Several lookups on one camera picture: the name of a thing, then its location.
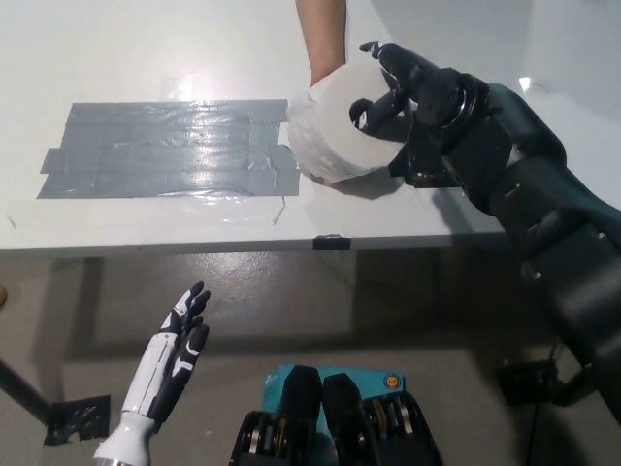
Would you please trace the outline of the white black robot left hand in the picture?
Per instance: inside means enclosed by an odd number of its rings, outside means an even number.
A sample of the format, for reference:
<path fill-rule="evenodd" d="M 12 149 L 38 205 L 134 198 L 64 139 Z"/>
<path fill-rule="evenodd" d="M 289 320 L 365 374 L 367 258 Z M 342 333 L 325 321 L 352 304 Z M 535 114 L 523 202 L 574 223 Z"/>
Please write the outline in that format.
<path fill-rule="evenodd" d="M 198 281 L 166 314 L 130 383 L 121 408 L 121 428 L 135 423 L 145 432 L 156 431 L 168 419 L 208 340 L 210 328 L 201 313 L 210 296 Z"/>

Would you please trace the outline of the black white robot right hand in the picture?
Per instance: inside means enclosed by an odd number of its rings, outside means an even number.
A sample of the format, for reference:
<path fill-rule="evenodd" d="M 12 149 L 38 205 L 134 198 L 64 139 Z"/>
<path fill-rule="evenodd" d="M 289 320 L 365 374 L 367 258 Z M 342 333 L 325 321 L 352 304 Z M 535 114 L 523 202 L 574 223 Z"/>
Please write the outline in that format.
<path fill-rule="evenodd" d="M 485 112 L 489 84 L 473 75 L 441 68 L 395 43 L 371 41 L 360 51 L 377 60 L 394 84 L 375 102 L 359 99 L 350 107 L 354 126 L 365 134 L 376 136 L 411 101 L 416 104 L 414 117 L 430 139 L 448 147 Z"/>

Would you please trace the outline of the person's bare hand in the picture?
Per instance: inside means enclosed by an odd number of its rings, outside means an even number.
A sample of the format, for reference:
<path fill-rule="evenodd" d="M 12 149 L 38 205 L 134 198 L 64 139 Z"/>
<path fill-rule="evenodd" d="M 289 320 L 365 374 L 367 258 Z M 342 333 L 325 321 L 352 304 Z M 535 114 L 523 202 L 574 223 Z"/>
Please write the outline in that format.
<path fill-rule="evenodd" d="M 315 86 L 321 80 L 334 73 L 337 69 L 344 66 L 346 58 L 343 53 L 331 53 L 320 51 L 309 56 L 310 63 L 310 86 Z"/>

